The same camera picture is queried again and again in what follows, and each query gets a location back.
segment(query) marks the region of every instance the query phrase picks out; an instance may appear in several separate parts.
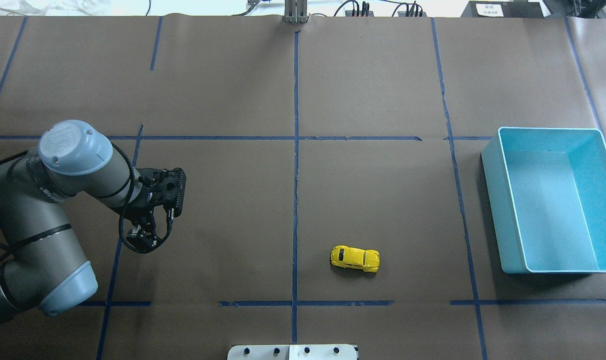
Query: white label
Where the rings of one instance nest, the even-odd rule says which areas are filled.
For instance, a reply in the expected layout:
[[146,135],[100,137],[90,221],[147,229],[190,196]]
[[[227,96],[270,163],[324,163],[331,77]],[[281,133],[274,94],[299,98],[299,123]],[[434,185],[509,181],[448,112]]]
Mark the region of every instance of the white label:
[[476,11],[480,16],[491,16],[493,18],[504,17],[500,4],[476,4]]

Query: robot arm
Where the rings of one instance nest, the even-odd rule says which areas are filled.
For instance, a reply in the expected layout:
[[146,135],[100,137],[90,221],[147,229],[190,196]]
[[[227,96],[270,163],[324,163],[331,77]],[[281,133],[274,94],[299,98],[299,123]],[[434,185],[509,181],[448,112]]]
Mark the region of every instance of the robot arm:
[[[0,322],[35,306],[48,316],[78,305],[97,282],[60,205],[86,192],[120,214],[127,248],[149,253],[167,239],[182,210],[180,168],[134,169],[125,153],[87,123],[62,121],[38,146],[0,164],[0,228],[7,241],[0,258]],[[158,237],[154,208],[166,212]],[[137,228],[123,237],[124,219]],[[8,255],[12,260],[2,262]]]

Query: toy car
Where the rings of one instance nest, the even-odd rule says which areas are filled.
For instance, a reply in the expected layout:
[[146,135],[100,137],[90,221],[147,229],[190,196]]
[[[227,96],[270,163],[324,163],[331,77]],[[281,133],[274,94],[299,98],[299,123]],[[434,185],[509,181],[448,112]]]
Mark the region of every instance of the toy car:
[[341,268],[358,269],[365,272],[378,272],[380,254],[376,250],[362,250],[340,244],[334,246],[330,255],[332,265]]

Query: light blue bin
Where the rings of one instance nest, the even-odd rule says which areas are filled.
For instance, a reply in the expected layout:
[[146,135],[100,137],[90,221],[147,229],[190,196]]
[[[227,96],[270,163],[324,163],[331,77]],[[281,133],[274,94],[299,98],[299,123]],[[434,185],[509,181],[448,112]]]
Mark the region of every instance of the light blue bin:
[[599,130],[502,127],[483,166],[505,272],[606,272]]

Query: metal bracket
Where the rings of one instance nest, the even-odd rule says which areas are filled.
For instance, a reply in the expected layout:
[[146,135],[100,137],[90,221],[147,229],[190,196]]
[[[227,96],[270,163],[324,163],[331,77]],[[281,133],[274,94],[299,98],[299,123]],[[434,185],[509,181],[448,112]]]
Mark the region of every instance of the metal bracket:
[[227,360],[358,360],[353,344],[236,345]]
[[307,23],[307,0],[285,0],[286,23]]

